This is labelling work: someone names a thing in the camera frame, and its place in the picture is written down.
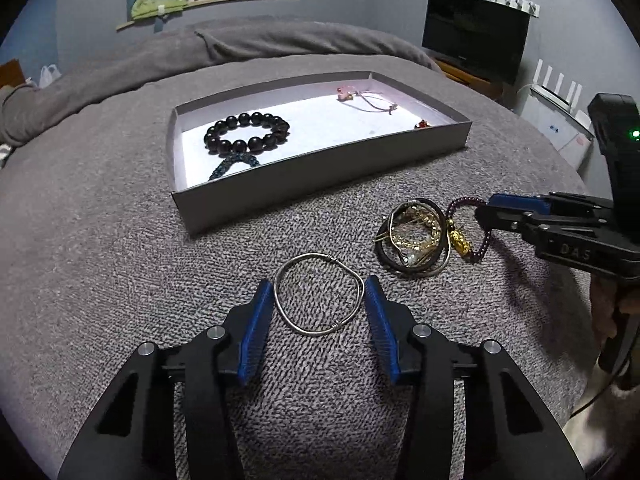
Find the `right hand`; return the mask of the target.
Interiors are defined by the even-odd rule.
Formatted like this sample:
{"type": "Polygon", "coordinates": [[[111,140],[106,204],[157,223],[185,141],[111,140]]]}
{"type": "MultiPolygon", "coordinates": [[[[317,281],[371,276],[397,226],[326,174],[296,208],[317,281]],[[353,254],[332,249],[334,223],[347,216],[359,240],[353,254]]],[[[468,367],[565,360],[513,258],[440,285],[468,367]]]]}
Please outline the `right hand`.
{"type": "Polygon", "coordinates": [[[591,277],[589,298],[591,304],[591,321],[597,342],[603,344],[608,338],[617,334],[613,321],[615,307],[616,284],[600,276],[591,277]]]}

